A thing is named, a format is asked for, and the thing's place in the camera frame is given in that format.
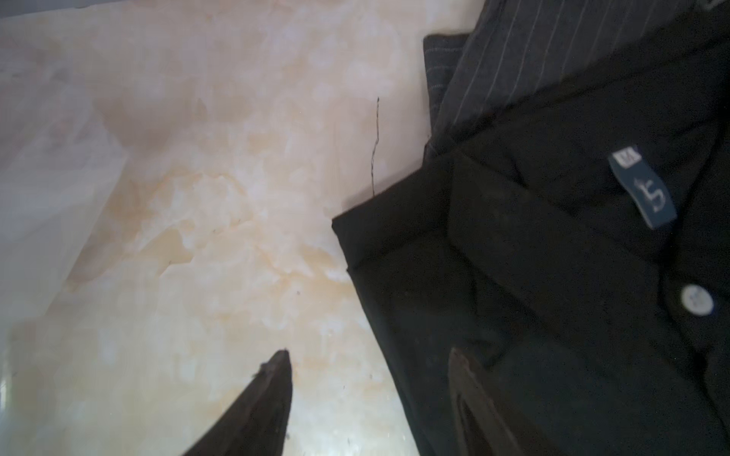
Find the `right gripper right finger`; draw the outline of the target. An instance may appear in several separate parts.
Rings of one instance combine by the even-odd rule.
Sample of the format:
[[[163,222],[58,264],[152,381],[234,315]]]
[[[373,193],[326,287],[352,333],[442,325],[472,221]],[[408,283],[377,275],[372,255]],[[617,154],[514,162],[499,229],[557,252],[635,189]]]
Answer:
[[[560,455],[492,384],[478,360],[454,347],[448,368],[452,412],[461,455]]]

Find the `clear vacuum bag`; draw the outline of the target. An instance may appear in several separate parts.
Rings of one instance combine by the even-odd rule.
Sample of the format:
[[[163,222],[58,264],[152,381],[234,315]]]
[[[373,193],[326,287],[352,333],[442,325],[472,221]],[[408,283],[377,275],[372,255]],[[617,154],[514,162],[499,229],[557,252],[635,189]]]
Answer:
[[[1,70],[1,336],[43,315],[127,152],[62,68]]]

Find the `black shirt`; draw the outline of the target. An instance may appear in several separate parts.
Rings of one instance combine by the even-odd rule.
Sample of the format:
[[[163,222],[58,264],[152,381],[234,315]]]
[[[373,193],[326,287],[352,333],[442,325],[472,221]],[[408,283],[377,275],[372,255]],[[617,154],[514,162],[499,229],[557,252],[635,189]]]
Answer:
[[[560,455],[729,451],[729,5],[479,123],[335,218],[418,451],[456,347]]]

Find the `grey pinstripe folded garment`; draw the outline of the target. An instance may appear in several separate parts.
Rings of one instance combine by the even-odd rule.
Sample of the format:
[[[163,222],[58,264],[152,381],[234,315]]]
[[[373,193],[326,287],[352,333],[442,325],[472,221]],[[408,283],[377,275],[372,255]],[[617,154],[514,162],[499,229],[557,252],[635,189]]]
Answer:
[[[423,57],[429,161],[484,119],[693,10],[692,1],[487,1],[472,32],[431,34]]]

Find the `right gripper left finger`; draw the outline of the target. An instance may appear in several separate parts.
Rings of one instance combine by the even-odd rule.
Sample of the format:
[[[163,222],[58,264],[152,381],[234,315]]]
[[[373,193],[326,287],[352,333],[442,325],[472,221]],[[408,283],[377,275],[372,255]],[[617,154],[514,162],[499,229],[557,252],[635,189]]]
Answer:
[[[293,397],[290,353],[276,351],[188,455],[281,455]]]

